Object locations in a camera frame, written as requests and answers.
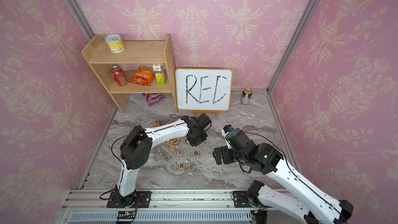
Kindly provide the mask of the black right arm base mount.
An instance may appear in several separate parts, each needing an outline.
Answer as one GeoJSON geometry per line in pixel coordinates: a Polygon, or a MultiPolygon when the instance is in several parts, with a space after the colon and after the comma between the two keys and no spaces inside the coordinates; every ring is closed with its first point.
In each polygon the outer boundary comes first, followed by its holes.
{"type": "Polygon", "coordinates": [[[248,194],[246,191],[233,191],[231,198],[235,208],[263,208],[268,207],[260,202],[257,197],[248,194]]]}

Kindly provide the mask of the wooden block purple R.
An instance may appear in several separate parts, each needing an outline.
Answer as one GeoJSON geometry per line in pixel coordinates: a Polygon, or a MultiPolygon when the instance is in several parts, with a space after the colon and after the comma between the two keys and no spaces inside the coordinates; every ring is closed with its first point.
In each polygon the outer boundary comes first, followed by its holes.
{"type": "Polygon", "coordinates": [[[186,164],[185,163],[180,163],[178,167],[179,171],[185,171],[186,170],[186,164]]]}

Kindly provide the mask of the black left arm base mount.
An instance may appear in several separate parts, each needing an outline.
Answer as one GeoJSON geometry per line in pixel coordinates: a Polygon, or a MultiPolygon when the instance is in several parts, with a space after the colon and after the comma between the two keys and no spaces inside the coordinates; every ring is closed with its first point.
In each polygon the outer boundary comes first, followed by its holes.
{"type": "Polygon", "coordinates": [[[151,200],[151,191],[135,191],[122,197],[116,191],[110,194],[107,208],[148,208],[151,200]]]}

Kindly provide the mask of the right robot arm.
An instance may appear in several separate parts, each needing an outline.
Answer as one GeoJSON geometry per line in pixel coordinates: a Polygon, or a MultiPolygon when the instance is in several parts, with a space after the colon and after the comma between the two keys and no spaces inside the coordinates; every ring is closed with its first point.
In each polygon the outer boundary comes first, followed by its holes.
{"type": "Polygon", "coordinates": [[[247,134],[231,125],[221,131],[226,145],[215,148],[218,165],[238,163],[249,166],[249,172],[260,172],[278,182],[292,196],[281,194],[255,180],[246,191],[253,207],[272,207],[303,224],[345,224],[354,207],[347,200],[338,200],[323,192],[291,165],[285,155],[268,143],[257,145],[247,134]]]}

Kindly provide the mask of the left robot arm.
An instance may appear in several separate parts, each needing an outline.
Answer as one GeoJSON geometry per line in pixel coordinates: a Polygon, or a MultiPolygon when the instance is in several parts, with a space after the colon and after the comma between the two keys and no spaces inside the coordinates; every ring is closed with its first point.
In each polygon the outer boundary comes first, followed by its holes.
{"type": "Polygon", "coordinates": [[[148,161],[151,150],[177,138],[186,138],[192,147],[207,139],[206,130],[211,120],[206,114],[199,117],[182,116],[178,120],[155,128],[135,126],[120,145],[122,169],[116,192],[125,198],[136,191],[139,169],[148,161]]]}

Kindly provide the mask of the wooden block blue E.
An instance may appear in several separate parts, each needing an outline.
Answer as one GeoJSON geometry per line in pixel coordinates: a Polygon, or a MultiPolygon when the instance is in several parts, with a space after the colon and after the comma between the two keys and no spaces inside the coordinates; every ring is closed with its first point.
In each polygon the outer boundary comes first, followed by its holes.
{"type": "Polygon", "coordinates": [[[194,164],[190,164],[190,165],[188,166],[188,171],[189,171],[190,173],[194,173],[194,172],[195,172],[195,165],[194,165],[194,164]]]}

